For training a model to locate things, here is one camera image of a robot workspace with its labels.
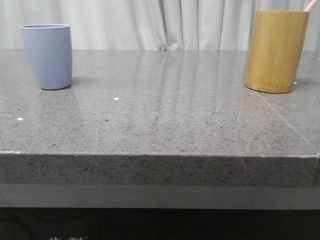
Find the white curtain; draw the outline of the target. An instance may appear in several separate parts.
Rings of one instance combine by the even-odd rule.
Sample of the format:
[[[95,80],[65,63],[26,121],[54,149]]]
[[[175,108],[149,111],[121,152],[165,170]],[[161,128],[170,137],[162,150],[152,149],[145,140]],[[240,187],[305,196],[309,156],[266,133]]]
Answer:
[[[259,10],[302,11],[307,0],[3,0],[0,46],[20,27],[70,25],[75,50],[246,51]]]

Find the blue plastic cup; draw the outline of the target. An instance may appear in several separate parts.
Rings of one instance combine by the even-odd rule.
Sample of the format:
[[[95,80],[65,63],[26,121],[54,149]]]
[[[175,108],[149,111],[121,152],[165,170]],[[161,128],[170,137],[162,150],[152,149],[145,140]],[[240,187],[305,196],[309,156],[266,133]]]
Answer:
[[[40,87],[44,90],[69,87],[73,71],[71,26],[31,24],[19,29]]]

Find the bamboo cylindrical holder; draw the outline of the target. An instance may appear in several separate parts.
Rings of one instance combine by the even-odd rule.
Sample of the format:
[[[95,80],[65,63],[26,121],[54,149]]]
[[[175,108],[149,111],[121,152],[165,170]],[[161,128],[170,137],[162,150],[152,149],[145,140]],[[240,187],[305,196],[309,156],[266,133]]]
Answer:
[[[310,12],[258,10],[252,33],[245,86],[290,93],[298,72]]]

